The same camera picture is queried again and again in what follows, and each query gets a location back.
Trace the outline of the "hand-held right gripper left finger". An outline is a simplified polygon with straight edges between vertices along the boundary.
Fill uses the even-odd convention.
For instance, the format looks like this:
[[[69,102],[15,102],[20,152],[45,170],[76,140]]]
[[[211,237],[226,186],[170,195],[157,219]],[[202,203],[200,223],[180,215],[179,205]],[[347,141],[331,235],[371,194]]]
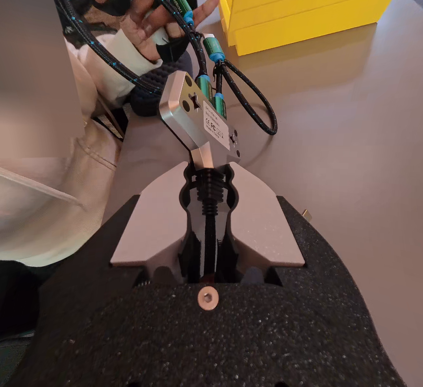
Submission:
[[[145,187],[110,259],[113,267],[145,267],[150,277],[167,267],[183,282],[178,255],[191,230],[181,192],[188,180],[188,162],[181,162]]]

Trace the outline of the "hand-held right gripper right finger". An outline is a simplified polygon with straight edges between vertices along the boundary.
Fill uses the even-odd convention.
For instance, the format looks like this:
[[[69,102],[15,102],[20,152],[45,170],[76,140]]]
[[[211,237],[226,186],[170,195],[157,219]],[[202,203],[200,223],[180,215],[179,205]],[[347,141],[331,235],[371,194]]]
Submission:
[[[218,247],[217,282],[240,282],[251,268],[266,278],[270,268],[305,266],[276,193],[239,164],[226,170],[229,212]]]

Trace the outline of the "silver HDMI switch box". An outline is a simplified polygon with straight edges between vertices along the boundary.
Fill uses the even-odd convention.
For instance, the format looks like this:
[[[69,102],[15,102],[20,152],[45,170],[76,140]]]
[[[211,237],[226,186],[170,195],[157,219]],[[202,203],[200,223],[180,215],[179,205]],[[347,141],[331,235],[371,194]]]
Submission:
[[[190,75],[168,76],[159,105],[161,120],[189,150],[196,170],[240,161],[236,130],[218,114]]]

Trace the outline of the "braided HDMI cable green plugs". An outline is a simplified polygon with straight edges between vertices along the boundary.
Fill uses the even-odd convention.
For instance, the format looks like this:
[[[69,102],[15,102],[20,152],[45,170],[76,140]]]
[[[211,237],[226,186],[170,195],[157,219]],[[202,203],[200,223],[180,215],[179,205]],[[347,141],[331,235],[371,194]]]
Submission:
[[[143,82],[140,76],[119,62],[85,27],[82,18],[74,10],[70,0],[54,0],[61,21],[62,29],[71,27],[77,32],[89,48],[112,70],[132,83],[141,90],[159,97],[162,94],[162,88],[148,82]]]
[[[194,26],[194,10],[189,10],[188,7],[186,7],[185,2],[186,0],[154,0],[153,5],[151,6],[151,9],[147,13],[147,15],[149,15],[153,10],[157,9],[160,5],[162,5],[171,15],[171,17],[177,22],[179,27],[184,32],[184,36],[193,46],[193,49],[198,59],[199,73],[195,82],[199,86],[199,88],[201,88],[203,94],[208,99],[211,99],[212,87],[209,76],[207,75],[204,48],[201,46],[201,38],[198,37],[199,32],[197,32],[197,27]]]
[[[199,34],[198,37],[203,39],[203,46],[206,54],[209,59],[214,62],[213,78],[215,88],[211,100],[218,114],[220,114],[224,119],[227,118],[226,105],[224,95],[222,93],[223,81],[225,80],[233,94],[235,94],[239,103],[250,115],[253,121],[261,128],[261,130],[263,130],[268,135],[275,135],[278,130],[277,118],[272,109],[272,106],[266,97],[256,87],[256,85],[251,82],[249,78],[247,78],[234,64],[226,59],[225,53],[223,52],[220,43],[215,36],[211,34]],[[267,110],[271,126],[268,126],[256,113],[251,104],[242,94],[240,88],[235,83],[231,73],[234,73],[236,76],[238,76],[261,100],[262,104]]]

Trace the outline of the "black mesh cable silver plug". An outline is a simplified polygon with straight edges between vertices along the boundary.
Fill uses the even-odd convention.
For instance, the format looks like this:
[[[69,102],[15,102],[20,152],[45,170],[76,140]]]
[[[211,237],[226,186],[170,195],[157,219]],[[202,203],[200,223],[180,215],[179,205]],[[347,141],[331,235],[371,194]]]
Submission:
[[[226,182],[226,170],[218,171],[207,168],[200,170],[196,174],[196,185],[198,189],[198,200],[203,206],[203,215],[205,216],[205,250],[204,250],[204,273],[202,280],[215,283],[234,283],[217,282],[216,263],[218,247],[221,244],[224,234],[226,219],[229,212],[228,184]],[[247,283],[264,282],[266,280],[256,268],[249,269],[242,277],[241,281]]]

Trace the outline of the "person's left forearm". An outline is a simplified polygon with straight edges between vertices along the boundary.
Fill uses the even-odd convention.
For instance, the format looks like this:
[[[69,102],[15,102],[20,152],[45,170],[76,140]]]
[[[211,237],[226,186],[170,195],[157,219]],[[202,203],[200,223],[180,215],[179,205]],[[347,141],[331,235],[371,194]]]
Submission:
[[[162,60],[148,61],[127,39],[120,29],[116,34],[98,36],[97,40],[124,66],[137,76],[162,65]],[[88,45],[77,49],[65,40],[71,61],[83,118],[89,119],[96,107],[98,94],[108,103],[114,103],[135,87],[105,63]]]

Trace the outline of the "person's left hand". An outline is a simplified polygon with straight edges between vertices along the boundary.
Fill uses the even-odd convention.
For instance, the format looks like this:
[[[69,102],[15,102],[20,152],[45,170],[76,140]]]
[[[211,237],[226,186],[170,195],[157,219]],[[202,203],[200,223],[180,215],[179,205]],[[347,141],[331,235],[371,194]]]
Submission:
[[[106,0],[95,0],[105,3]],[[151,37],[159,29],[165,29],[168,37],[175,39],[184,36],[184,32],[167,10],[160,5],[149,15],[154,0],[132,0],[129,11],[121,18],[121,30],[126,38],[148,61],[155,63],[160,59],[156,42]],[[219,0],[207,0],[193,11],[194,26],[197,27],[217,8]]]

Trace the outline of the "person's cream jacket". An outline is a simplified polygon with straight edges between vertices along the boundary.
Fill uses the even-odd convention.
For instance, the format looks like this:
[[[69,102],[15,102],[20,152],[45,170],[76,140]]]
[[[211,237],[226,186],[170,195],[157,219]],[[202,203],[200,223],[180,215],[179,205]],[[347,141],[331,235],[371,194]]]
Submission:
[[[67,152],[1,146],[1,260],[43,267],[75,253],[101,226],[120,143],[83,111]]]

